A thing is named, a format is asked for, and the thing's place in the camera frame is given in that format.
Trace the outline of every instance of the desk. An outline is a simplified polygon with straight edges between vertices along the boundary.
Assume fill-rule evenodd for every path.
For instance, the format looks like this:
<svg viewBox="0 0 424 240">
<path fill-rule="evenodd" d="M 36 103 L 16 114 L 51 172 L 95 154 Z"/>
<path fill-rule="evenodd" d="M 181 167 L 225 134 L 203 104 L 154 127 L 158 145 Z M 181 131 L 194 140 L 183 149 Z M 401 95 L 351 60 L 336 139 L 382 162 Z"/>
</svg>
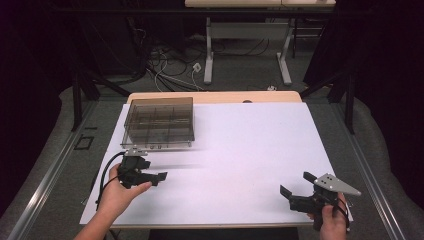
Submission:
<svg viewBox="0 0 424 240">
<path fill-rule="evenodd" d="M 267 91 L 138 93 L 128 102 L 190 95 L 194 100 L 196 137 L 192 147 L 149 152 L 146 159 L 151 166 L 146 172 L 168 172 L 168 177 L 134 199 L 112 228 L 310 225 L 305 214 L 290 210 L 287 199 L 279 193 L 279 185 L 295 195 L 309 196 L 313 188 L 302 179 L 303 171 L 317 176 L 334 173 L 299 95 Z M 253 103 L 240 103 L 244 100 Z M 119 143 L 128 108 L 129 104 L 123 106 L 101 171 L 113 155 L 122 151 Z M 112 166 L 120 161 L 116 159 Z M 95 213 L 100 175 L 81 224 Z"/>
<path fill-rule="evenodd" d="M 186 7 L 195 8 L 329 8 L 335 5 L 335 0 L 186 0 Z M 206 65 L 204 83 L 212 83 L 213 52 L 212 39 L 284 39 L 283 49 L 277 53 L 281 75 L 285 85 L 292 81 L 287 68 L 286 55 L 293 32 L 291 19 L 287 23 L 212 23 L 206 19 Z"/>
</svg>

